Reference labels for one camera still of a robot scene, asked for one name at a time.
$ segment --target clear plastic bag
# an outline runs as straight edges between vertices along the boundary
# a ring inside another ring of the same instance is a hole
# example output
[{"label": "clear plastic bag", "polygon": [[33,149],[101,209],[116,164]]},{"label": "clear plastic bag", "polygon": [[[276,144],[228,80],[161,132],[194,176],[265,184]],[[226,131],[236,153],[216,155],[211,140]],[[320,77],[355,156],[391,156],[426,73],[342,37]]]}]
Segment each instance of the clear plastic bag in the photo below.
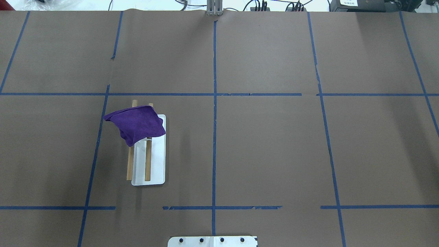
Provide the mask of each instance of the clear plastic bag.
[{"label": "clear plastic bag", "polygon": [[24,0],[22,10],[69,10],[82,0]]}]

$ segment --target fabric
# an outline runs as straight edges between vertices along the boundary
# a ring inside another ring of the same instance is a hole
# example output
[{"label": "fabric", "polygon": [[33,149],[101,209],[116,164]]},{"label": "fabric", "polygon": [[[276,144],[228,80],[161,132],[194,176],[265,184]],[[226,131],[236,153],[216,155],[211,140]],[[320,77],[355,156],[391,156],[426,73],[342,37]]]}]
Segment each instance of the fabric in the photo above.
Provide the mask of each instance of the fabric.
[{"label": "fabric", "polygon": [[166,133],[163,119],[149,105],[127,108],[104,116],[105,121],[113,122],[120,130],[128,146],[146,137],[158,137]]}]

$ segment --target white label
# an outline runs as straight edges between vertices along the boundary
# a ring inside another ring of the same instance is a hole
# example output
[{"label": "white label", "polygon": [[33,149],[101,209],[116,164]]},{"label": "white label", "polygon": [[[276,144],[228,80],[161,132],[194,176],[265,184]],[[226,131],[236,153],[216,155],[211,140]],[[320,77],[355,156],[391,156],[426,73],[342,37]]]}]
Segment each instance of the white label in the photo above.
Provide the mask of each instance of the white label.
[{"label": "white label", "polygon": [[340,0],[340,4],[346,5],[346,6],[357,6],[358,7],[357,0]]}]

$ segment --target wooden stick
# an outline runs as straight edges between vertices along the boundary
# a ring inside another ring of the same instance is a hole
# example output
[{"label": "wooden stick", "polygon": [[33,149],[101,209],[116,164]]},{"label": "wooden stick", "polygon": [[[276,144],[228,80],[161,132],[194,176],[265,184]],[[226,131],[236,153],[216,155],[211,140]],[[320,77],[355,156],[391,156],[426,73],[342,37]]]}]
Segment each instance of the wooden stick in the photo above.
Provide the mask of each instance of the wooden stick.
[{"label": "wooden stick", "polygon": [[145,163],[145,181],[151,181],[151,155],[152,155],[152,141],[146,141],[146,163]]},{"label": "wooden stick", "polygon": [[[137,106],[137,100],[133,100],[132,107]],[[134,166],[134,145],[128,149],[128,166],[126,167],[126,179],[133,179],[133,166]]]}]

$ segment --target metal mount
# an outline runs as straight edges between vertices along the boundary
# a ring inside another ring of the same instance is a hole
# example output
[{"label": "metal mount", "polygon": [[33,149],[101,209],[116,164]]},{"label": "metal mount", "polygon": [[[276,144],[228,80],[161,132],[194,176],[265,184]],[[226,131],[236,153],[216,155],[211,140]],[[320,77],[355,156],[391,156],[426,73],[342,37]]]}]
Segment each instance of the metal mount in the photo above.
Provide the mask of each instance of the metal mount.
[{"label": "metal mount", "polygon": [[207,0],[207,15],[223,15],[223,0]]}]

